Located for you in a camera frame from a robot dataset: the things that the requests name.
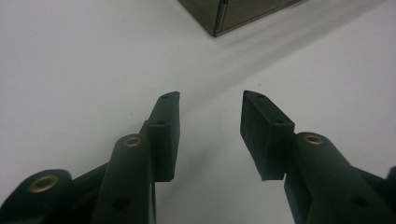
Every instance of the brass screw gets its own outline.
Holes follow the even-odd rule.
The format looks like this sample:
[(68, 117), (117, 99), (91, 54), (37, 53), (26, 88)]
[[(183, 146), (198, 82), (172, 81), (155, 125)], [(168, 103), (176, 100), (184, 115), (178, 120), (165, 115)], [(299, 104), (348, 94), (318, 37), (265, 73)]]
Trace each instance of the brass screw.
[(313, 144), (313, 145), (322, 145), (323, 144), (323, 139), (321, 139), (313, 134), (305, 135), (304, 140), (305, 140), (305, 142)]
[(29, 191), (32, 193), (41, 193), (55, 186), (58, 180), (59, 178), (56, 175), (45, 175), (35, 180), (35, 182), (29, 186)]
[(129, 137), (129, 138), (125, 139), (125, 141), (123, 142), (123, 144), (126, 147), (136, 147), (136, 146), (139, 146), (140, 143), (142, 143), (142, 139), (139, 137), (135, 137), (135, 136)]

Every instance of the white surface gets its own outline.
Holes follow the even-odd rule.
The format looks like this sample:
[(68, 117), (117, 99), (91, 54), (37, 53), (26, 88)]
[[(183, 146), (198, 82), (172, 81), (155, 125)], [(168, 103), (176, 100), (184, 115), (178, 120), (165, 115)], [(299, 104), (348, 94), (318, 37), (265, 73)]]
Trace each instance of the white surface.
[(176, 178), (158, 223), (293, 223), (239, 134), (243, 90), (354, 165), (396, 165), (396, 2), (311, 0), (212, 38), (176, 1), (0, 1), (0, 202), (24, 178), (73, 177), (180, 91)]

